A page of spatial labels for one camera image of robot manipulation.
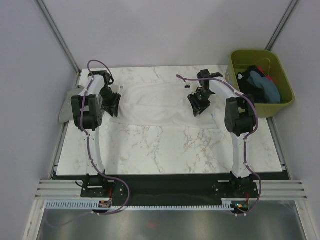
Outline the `white t-shirt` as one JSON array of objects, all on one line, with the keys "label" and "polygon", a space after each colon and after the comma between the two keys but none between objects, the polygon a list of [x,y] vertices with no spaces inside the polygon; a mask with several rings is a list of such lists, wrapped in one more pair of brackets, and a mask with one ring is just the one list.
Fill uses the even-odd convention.
[{"label": "white t-shirt", "polygon": [[185,88],[182,82],[122,83],[121,86],[118,117],[110,120],[113,123],[145,127],[219,128],[212,105],[194,116],[188,100],[191,89]]}]

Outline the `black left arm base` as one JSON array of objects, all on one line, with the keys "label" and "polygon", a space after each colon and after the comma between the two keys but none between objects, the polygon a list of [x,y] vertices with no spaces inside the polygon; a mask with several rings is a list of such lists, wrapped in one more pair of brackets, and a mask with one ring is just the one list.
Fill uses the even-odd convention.
[{"label": "black left arm base", "polygon": [[75,180],[81,188],[82,198],[125,198],[128,190],[119,180],[107,179],[101,175],[85,175]]}]

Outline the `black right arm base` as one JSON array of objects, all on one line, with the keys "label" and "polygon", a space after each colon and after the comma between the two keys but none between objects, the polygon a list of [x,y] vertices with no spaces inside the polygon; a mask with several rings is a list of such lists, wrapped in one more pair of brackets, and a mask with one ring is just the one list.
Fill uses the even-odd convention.
[{"label": "black right arm base", "polygon": [[257,198],[259,195],[252,174],[247,177],[231,174],[228,180],[214,180],[212,188],[218,198]]}]

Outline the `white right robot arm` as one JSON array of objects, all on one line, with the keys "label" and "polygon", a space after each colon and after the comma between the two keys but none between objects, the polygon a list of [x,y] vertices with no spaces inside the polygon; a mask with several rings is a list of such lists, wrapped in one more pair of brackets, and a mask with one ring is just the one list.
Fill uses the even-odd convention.
[{"label": "white right robot arm", "polygon": [[236,90],[219,72],[210,73],[209,70],[201,70],[197,74],[200,86],[195,93],[188,95],[192,106],[193,115],[201,115],[209,108],[209,98],[217,95],[225,100],[224,124],[231,134],[233,147],[233,164],[231,173],[236,178],[247,178],[252,174],[249,170],[249,136],[257,128],[257,111],[252,95],[245,95]]}]

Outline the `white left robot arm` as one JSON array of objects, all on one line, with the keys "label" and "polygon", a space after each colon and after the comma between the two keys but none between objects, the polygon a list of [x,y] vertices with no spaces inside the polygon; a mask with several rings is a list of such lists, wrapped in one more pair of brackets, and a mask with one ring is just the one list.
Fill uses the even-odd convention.
[{"label": "white left robot arm", "polygon": [[112,118],[118,116],[121,95],[111,89],[113,76],[106,70],[88,74],[85,88],[70,99],[75,126],[80,130],[84,141],[86,174],[95,176],[104,173],[100,149],[100,127],[103,114]]}]

